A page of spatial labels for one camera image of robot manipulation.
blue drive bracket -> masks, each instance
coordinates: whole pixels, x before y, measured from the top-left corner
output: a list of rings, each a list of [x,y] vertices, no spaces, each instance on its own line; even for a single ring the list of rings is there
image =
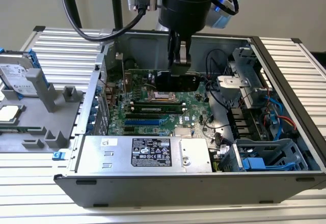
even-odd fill
[[[30,55],[30,58],[32,59],[33,67],[38,68],[38,69],[42,69],[42,67],[41,67],[41,65],[39,63],[39,60],[37,58],[36,53],[32,49],[29,49],[28,54]],[[47,79],[45,78],[44,73],[43,73],[43,79],[44,79],[44,82],[46,84],[46,87],[49,88],[50,84],[47,82]]]

blue latch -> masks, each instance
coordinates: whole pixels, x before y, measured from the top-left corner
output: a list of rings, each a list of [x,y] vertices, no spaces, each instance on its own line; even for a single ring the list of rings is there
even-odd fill
[[[96,95],[99,95],[102,92],[102,87],[96,86],[95,93]]]
[[[93,99],[92,106],[93,107],[98,106],[98,101],[96,99]]]
[[[52,160],[65,160],[66,153],[64,152],[54,152],[52,155]]]

hole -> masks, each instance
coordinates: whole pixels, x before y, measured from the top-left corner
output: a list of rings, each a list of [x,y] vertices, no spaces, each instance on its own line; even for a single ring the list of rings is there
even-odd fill
[[[304,167],[304,164],[302,164],[302,162],[299,163],[299,167],[301,170],[303,170],[305,167]]]
[[[264,148],[264,151],[273,151],[276,149],[276,146],[268,146]]]

hard drive label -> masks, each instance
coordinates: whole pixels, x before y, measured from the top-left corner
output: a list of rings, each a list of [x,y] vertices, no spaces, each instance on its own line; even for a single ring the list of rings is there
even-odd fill
[[[5,76],[7,84],[24,96],[37,96],[33,84],[26,79],[26,69],[20,65],[0,64],[0,75]]]
[[[172,166],[169,138],[133,138],[132,166]]]

power supply label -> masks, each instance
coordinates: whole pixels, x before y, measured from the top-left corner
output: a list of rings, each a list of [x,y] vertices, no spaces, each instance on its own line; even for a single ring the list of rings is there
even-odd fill
[[[133,138],[131,150],[132,166],[172,166],[168,138]]]

